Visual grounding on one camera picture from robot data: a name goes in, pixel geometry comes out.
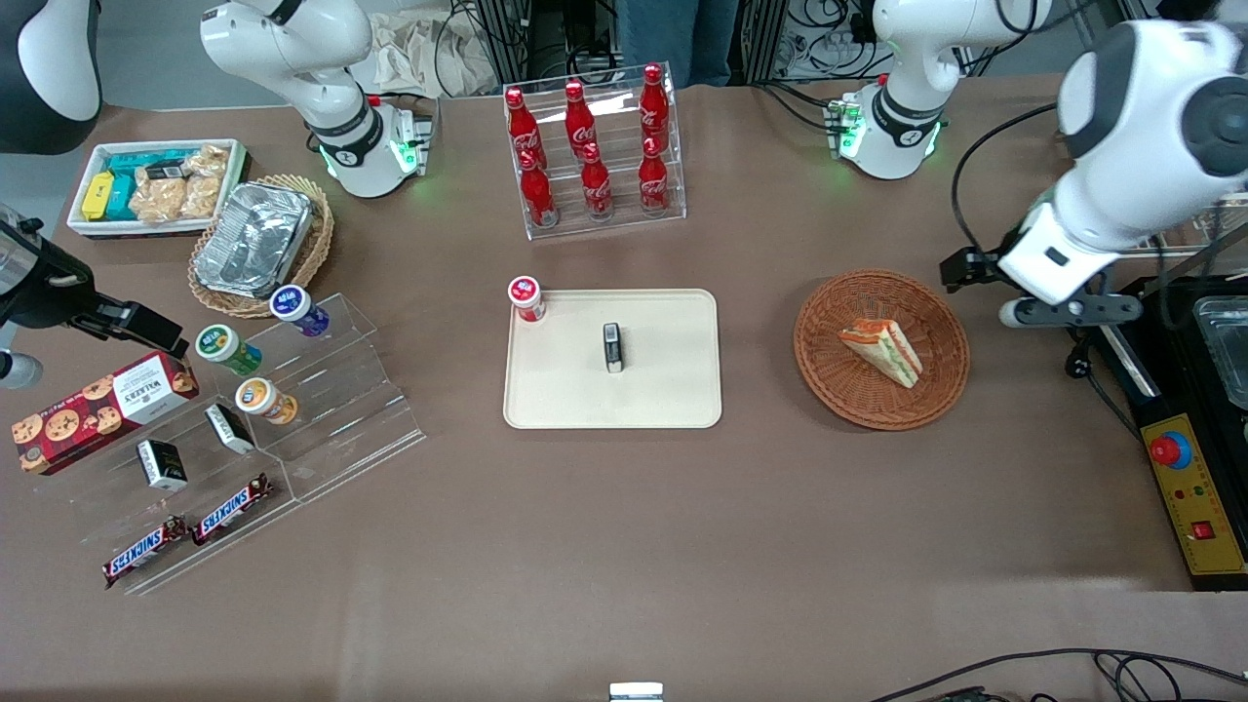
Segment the jeans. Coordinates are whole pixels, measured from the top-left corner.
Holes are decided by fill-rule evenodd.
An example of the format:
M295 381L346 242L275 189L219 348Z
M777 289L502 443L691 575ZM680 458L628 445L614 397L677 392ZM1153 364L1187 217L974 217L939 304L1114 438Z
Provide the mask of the jeans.
M617 0L624 62L668 61L676 87L728 85L740 0Z

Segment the red emergency stop button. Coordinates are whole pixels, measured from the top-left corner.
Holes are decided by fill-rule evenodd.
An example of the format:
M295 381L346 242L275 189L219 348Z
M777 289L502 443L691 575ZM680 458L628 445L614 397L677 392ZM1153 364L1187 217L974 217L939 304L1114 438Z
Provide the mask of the red emergency stop button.
M1167 431L1148 443L1148 455L1163 466L1176 471L1192 465L1192 445L1177 431Z
M1197 541L1213 538L1213 525L1209 522L1192 522L1192 538Z

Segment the acrylic display stand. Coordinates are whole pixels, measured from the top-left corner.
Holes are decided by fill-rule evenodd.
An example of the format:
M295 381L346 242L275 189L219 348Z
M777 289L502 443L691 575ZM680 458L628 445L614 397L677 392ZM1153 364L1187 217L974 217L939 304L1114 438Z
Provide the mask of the acrylic display stand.
M594 126L598 132L598 147L603 154L603 164L612 174L612 196L615 202L615 215L605 222L589 219L585 210L585 197L580 190L580 165L572 155L568 132L564 129L567 99L564 85L568 79L553 77L512 84L524 91L524 102L538 121L542 134L542 146L547 155L547 177L550 179L550 191L559 209L559 224L539 229L533 225L524 209L524 194L520 192L520 166L512 150L512 166L515 172L515 191L520 199L520 216L529 240L569 234L584 234L619 226L684 219L685 216L685 174L680 151L680 126L676 117L676 95L671 87L671 74L663 65L663 87L670 105L668 120L668 151L663 160L668 165L668 210L658 217L646 216L641 211L641 192L638 167L641 165L641 116L638 101L641 97L644 66L609 69L580 74L585 84L585 102L594 114ZM507 107L503 107L503 129L507 126Z
M168 515L198 523L261 472L275 490L205 546L187 536L122 577L116 587L146 593L192 566L308 502L363 475L424 438L403 392L386 376L371 337L377 331L342 295L321 302L329 330L305 337L290 324L253 336L263 362L255 375L267 377L300 402L298 416L276 426L235 408L233 393L245 380L227 368L195 357L200 395L157 423L141 427L87 456L36 492L67 501L79 537L102 566L150 533ZM217 440L203 410L213 402L243 417L256 443L245 455ZM173 443L188 485L180 492L147 486L135 452L154 438ZM99 566L84 573L104 586Z

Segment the wicker basket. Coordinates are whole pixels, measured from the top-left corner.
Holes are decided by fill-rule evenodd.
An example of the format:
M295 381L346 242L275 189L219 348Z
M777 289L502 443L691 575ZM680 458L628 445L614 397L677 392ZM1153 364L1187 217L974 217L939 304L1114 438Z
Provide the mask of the wicker basket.
M912 388L887 378L836 336L859 317L896 320L924 365ZM971 368L966 332L948 305L916 280L874 269L820 285L797 314L792 347L806 385L825 405L854 423L890 431L947 412Z
M288 280L288 282L307 287L308 282L312 281L312 276L321 267L321 264L329 256L329 241L333 239L333 212L329 211L329 201L326 200L324 191L317 184L302 176L273 175L257 179L255 182L288 187L312 199L312 227L308 230L307 236L303 237L303 244L295 257L295 264L291 265L291 270L295 274ZM213 220L208 225L208 229L203 230L203 235L200 236L200 241L195 244L195 251L191 254L192 264L187 269L186 276L191 281L191 292L195 294L195 299L203 302L207 307L225 312L231 317L258 320L272 316L268 311L268 300L253 300L242 295L230 295L228 292L208 290L195 279L195 257L200 255L200 251L203 251L216 227L217 221Z

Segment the sandwich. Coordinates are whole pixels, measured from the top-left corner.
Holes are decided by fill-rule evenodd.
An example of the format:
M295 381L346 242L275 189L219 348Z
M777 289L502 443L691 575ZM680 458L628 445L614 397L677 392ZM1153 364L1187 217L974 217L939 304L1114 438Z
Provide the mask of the sandwich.
M906 341L906 335L892 320L854 320L854 324L836 332L840 340L862 356L869 363L880 368L904 387L914 387L924 365L919 353Z

